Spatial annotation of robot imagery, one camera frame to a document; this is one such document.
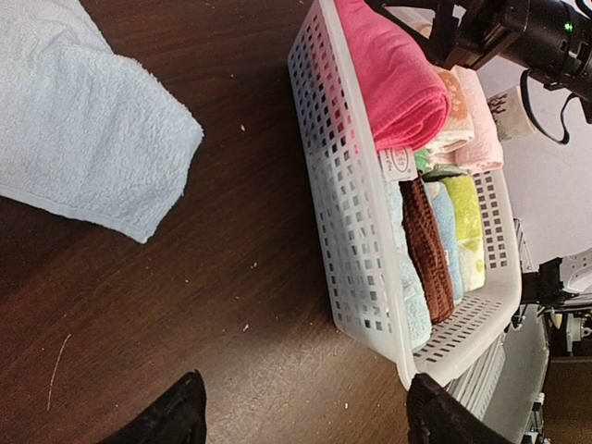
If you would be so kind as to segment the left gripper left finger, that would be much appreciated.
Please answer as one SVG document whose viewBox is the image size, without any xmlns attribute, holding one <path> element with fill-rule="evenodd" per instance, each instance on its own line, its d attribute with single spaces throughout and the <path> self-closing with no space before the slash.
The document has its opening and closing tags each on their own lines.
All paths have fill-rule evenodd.
<svg viewBox="0 0 592 444">
<path fill-rule="evenodd" d="M 205 413 L 204 381 L 193 370 L 101 443 L 205 443 Z"/>
</svg>

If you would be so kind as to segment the white plastic basket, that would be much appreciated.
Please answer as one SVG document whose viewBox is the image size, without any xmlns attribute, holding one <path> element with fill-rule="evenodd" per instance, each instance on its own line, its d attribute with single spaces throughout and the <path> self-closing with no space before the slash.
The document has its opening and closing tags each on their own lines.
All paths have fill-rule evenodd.
<svg viewBox="0 0 592 444">
<path fill-rule="evenodd" d="M 335 324 L 391 360 L 404 386 L 418 373 L 450 383 L 501 335 L 521 300 L 520 255 L 503 173 L 475 179 L 485 285 L 465 295 L 453 316 L 414 350 L 382 168 L 333 2 L 312 3 L 288 69 Z"/>
</svg>

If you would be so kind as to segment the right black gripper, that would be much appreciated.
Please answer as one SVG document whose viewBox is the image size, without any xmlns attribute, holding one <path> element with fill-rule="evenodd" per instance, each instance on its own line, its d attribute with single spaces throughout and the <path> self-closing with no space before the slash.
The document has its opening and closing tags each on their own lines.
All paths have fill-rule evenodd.
<svg viewBox="0 0 592 444">
<path fill-rule="evenodd" d="M 377 14 L 407 31 L 441 68 L 479 70 L 493 57 L 523 67 L 545 89 L 565 89 L 591 121 L 591 4 L 587 1 L 369 1 Z M 432 31 L 420 31 L 390 10 L 431 10 Z"/>
</svg>

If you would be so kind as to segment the magenta pink towel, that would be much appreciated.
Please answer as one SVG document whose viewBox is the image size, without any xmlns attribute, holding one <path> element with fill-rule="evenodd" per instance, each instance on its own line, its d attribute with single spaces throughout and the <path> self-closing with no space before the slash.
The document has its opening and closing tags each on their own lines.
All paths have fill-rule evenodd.
<svg viewBox="0 0 592 444">
<path fill-rule="evenodd" d="M 378 150 L 417 151 L 445 125 L 451 99 L 410 34 L 363 1 L 335 3 Z"/>
</svg>

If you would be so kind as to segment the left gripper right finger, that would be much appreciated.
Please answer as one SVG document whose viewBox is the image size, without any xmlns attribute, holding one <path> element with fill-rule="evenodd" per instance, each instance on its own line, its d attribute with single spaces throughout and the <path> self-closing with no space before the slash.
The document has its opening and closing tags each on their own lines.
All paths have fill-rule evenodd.
<svg viewBox="0 0 592 444">
<path fill-rule="evenodd" d="M 428 374 L 414 376 L 406 407 L 409 443 L 510 443 L 473 416 Z"/>
</svg>

